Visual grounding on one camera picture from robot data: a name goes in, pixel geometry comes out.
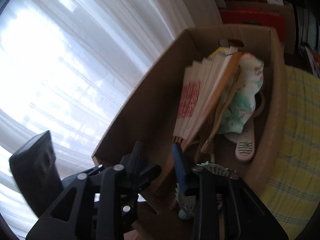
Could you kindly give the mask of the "pink handheld fan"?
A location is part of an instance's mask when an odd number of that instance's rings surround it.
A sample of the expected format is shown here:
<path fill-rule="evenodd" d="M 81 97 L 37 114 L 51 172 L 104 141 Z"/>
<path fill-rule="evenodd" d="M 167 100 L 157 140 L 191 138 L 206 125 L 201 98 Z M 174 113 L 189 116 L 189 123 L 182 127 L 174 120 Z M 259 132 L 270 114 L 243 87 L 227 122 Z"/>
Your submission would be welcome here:
<path fill-rule="evenodd" d="M 236 144 L 235 157 L 241 163 L 249 162 L 255 154 L 254 118 L 258 117 L 265 107 L 265 98 L 260 91 L 255 94 L 255 111 L 245 123 L 241 133 L 226 133 L 225 138 Z"/>

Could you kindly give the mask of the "beige red-print folding fan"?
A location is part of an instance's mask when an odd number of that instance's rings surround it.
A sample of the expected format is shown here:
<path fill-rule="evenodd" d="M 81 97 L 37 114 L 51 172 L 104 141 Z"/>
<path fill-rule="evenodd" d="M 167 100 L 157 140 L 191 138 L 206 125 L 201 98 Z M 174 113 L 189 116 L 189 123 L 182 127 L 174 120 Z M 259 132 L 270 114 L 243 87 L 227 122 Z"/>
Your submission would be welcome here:
<path fill-rule="evenodd" d="M 183 151 L 191 145 L 205 122 L 205 108 L 210 105 L 214 90 L 232 55 L 237 52 L 236 47 L 219 47 L 209 57 L 201 61 L 194 60 L 192 65 L 185 68 L 173 132 L 173 142 L 178 142 Z"/>

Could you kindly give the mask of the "green patterned folding fan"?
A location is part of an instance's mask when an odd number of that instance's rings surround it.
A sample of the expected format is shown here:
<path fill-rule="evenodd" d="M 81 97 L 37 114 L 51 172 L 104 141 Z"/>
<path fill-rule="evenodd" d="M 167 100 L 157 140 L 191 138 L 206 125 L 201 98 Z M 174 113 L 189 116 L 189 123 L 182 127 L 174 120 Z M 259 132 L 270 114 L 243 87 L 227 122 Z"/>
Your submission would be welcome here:
<path fill-rule="evenodd" d="M 244 53 L 239 61 L 240 75 L 235 94 L 225 110 L 219 134 L 241 133 L 255 111 L 255 95 L 264 81 L 264 62 L 253 54 Z"/>

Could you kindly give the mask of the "white floral folding fan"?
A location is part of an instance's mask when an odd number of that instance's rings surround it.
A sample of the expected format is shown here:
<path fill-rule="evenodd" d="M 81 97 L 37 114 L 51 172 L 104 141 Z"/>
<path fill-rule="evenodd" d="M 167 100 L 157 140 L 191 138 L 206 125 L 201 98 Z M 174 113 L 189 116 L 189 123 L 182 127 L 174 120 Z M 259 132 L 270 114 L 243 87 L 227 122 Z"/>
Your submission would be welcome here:
<path fill-rule="evenodd" d="M 219 79 L 217 88 L 214 90 L 210 105 L 205 108 L 206 120 L 199 131 L 200 144 L 194 156 L 196 162 L 201 159 L 201 155 L 209 151 L 211 141 L 221 124 L 222 116 L 235 94 L 241 73 L 239 61 L 242 55 L 241 52 L 232 55 L 225 72 Z"/>

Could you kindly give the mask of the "open cardboard box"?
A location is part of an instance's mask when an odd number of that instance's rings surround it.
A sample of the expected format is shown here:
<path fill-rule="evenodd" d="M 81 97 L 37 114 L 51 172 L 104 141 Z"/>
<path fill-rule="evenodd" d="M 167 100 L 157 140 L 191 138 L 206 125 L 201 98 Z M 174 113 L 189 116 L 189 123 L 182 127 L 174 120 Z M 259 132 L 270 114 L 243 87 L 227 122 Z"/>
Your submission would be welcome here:
<path fill-rule="evenodd" d="M 193 63 L 206 62 L 221 40 L 235 40 L 243 43 L 243 47 L 231 56 L 221 77 L 211 85 L 210 101 L 197 109 L 201 84 L 198 81 L 184 84 L 185 68 Z M 171 155 L 176 121 L 182 120 L 182 130 L 187 133 L 187 137 L 178 138 L 183 150 L 190 149 L 196 137 L 200 138 L 201 146 L 206 146 L 206 139 L 214 126 L 213 109 L 236 70 L 236 60 L 244 53 L 251 53 L 265 63 L 267 106 L 257 120 L 258 149 L 250 164 L 241 164 L 231 153 L 231 144 L 219 142 L 218 162 L 237 170 L 248 186 L 261 195 L 276 162 L 287 107 L 283 47 L 273 28 L 224 24 L 184 30 L 121 107 L 97 145 L 92 155 L 94 161 L 116 165 L 132 151 L 136 141 L 142 141 L 142 154 L 150 163 L 162 168 L 161 175 L 142 192 L 142 196 L 157 214 L 170 212 L 176 204 Z"/>

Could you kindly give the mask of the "yellow plaid tablecloth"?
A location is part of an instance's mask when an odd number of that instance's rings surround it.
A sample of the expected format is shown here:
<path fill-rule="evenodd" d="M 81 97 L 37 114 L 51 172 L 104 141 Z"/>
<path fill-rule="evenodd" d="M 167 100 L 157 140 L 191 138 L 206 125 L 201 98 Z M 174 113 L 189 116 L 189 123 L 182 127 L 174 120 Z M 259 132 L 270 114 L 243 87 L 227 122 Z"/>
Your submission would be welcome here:
<path fill-rule="evenodd" d="M 291 66 L 286 71 L 284 136 L 260 199 L 295 239 L 319 204 L 319 79 Z"/>

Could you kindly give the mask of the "white sheer curtain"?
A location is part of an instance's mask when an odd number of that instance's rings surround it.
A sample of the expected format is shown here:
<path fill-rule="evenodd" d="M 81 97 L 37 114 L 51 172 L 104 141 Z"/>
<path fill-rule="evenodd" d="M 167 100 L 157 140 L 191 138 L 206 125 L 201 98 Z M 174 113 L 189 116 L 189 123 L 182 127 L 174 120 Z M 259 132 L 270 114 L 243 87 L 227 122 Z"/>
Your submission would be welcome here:
<path fill-rule="evenodd" d="M 19 239 L 37 218 L 10 156 L 50 131 L 60 177 L 92 153 L 184 29 L 220 24 L 215 0 L 9 0 L 1 5 L 1 215 Z"/>

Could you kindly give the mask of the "red chocolate gift box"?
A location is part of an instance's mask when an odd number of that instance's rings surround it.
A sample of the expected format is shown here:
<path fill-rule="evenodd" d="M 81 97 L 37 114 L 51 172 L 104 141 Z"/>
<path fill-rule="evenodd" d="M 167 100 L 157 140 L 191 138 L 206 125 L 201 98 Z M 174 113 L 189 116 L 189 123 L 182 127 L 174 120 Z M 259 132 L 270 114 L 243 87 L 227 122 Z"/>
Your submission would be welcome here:
<path fill-rule="evenodd" d="M 264 9 L 221 9 L 224 24 L 252 24 L 272 28 L 284 28 L 285 17 L 278 12 Z"/>

